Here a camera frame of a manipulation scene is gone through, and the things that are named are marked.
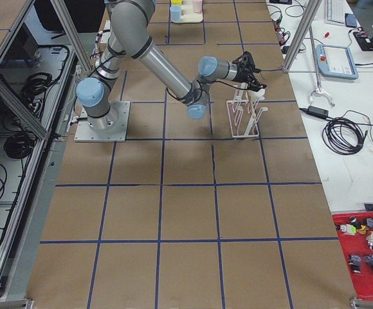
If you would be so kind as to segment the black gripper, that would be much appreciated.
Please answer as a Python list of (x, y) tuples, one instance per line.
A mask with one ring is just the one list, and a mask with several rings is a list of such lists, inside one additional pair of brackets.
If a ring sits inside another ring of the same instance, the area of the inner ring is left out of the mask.
[(247, 84), (247, 90), (260, 91), (266, 89), (267, 85), (260, 83), (254, 76), (255, 62), (250, 52), (245, 51), (241, 56), (237, 57), (230, 64), (230, 71), (235, 73), (231, 81), (234, 82), (245, 82)]

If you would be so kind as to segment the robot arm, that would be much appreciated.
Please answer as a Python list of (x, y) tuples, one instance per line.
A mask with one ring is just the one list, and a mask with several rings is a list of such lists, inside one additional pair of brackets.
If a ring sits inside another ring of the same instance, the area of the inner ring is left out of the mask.
[(186, 106), (189, 117), (193, 119), (205, 115), (210, 86), (218, 80), (245, 83), (251, 91), (266, 88), (255, 77), (259, 69), (248, 51), (232, 62), (204, 56), (199, 61), (197, 77), (188, 81), (156, 47), (148, 32), (155, 1), (106, 1), (106, 5), (111, 22), (107, 48), (94, 72), (77, 86), (77, 97), (87, 113), (91, 129), (109, 129), (118, 119), (108, 97), (120, 74), (120, 64), (127, 55), (139, 60), (164, 83), (175, 99)]

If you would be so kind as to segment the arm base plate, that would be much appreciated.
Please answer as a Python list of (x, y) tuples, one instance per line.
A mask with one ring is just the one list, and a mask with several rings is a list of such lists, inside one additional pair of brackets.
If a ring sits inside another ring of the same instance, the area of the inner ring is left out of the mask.
[(130, 101), (112, 101), (109, 113), (102, 118), (91, 118), (82, 109), (75, 132), (76, 142), (125, 142), (131, 108)]

